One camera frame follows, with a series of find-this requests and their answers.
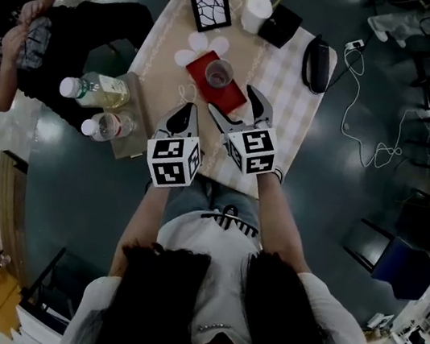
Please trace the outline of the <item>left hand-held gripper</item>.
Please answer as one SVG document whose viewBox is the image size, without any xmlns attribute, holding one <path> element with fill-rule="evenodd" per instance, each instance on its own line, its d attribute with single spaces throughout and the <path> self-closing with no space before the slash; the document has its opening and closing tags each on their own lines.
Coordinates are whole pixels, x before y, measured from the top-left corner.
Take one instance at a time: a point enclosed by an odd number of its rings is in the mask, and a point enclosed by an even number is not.
<svg viewBox="0 0 430 344">
<path fill-rule="evenodd" d="M 147 165 L 156 188 L 189 186 L 201 167 L 197 110 L 191 102 L 170 110 L 147 140 Z"/>
</svg>

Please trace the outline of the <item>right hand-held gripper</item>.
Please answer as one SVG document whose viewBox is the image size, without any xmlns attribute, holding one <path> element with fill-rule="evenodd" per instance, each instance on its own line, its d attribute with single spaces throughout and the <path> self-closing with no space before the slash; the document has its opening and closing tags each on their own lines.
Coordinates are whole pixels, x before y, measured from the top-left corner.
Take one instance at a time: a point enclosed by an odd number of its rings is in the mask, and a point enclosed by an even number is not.
<svg viewBox="0 0 430 344">
<path fill-rule="evenodd" d="M 276 133 L 272 127 L 273 108 L 259 89 L 246 86 L 254 124 L 229 119 L 220 108 L 209 103 L 208 109 L 219 131 L 224 132 L 227 155 L 244 175 L 257 175 L 274 170 Z"/>
</svg>

